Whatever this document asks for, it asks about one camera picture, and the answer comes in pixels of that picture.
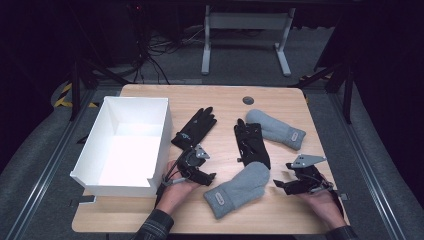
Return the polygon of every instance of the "white metal stand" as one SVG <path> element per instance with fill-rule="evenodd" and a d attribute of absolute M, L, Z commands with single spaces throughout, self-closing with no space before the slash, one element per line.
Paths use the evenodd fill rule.
<path fill-rule="evenodd" d="M 275 43 L 275 50 L 280 61 L 283 75 L 291 75 L 284 46 L 289 35 L 290 26 L 293 21 L 295 8 L 291 8 L 288 13 L 222 13 L 210 12 L 210 6 L 206 6 L 205 13 L 205 47 L 203 50 L 202 75 L 209 74 L 209 64 L 211 57 L 211 29 L 269 29 L 282 30 L 283 35 L 279 43 Z"/>

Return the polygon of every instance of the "mitten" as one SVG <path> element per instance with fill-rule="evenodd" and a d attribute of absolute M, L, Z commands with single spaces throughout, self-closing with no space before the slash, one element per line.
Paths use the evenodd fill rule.
<path fill-rule="evenodd" d="M 301 148 L 306 135 L 305 131 L 293 128 L 258 109 L 252 109 L 247 113 L 246 122 L 261 124 L 262 135 L 265 139 L 282 143 L 294 150 Z"/>
<path fill-rule="evenodd" d="M 269 180 L 269 169 L 260 162 L 252 162 L 233 179 L 204 193 L 204 198 L 216 219 L 264 195 Z"/>

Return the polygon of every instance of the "black glove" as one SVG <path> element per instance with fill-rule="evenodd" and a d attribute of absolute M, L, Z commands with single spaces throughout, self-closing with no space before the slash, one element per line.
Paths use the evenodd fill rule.
<path fill-rule="evenodd" d="M 199 144 L 216 123 L 215 115 L 211 114 L 212 110 L 212 107 L 204 111 L 203 108 L 199 109 L 171 142 L 182 150 Z"/>
<path fill-rule="evenodd" d="M 262 138 L 261 125 L 259 123 L 244 124 L 240 118 L 237 125 L 234 126 L 237 146 L 240 151 L 241 159 L 244 166 L 251 162 L 261 162 L 271 169 L 268 152 Z"/>

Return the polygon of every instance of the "metal bracket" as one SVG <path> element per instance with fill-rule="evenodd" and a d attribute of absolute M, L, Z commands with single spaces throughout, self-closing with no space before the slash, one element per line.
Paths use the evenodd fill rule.
<path fill-rule="evenodd" d="M 77 199 L 71 199 L 71 202 L 69 203 L 70 207 L 78 207 L 78 205 L 80 204 L 90 204 L 90 203 L 95 203 L 96 202 L 97 197 L 94 195 L 84 195 L 84 196 L 80 196 Z"/>
<path fill-rule="evenodd" d="M 200 146 L 200 144 L 197 144 L 196 147 L 194 148 L 194 150 L 196 150 L 196 157 L 197 158 L 203 158 L 203 159 L 209 159 L 209 155 L 205 152 L 205 150 L 203 150 L 202 146 Z"/>
<path fill-rule="evenodd" d="M 305 155 L 299 154 L 294 162 L 291 164 L 292 168 L 306 168 L 312 166 L 316 163 L 326 161 L 327 158 L 325 156 L 313 156 L 313 155 Z"/>

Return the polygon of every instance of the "sleeve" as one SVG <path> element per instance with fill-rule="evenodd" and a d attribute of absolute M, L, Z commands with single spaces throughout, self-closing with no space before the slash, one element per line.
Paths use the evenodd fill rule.
<path fill-rule="evenodd" d="M 333 229 L 325 234 L 327 240 L 359 240 L 358 235 L 351 226 L 344 226 Z"/>
<path fill-rule="evenodd" d="M 154 209 L 140 227 L 134 240 L 164 240 L 174 225 L 174 220 L 165 212 Z"/>

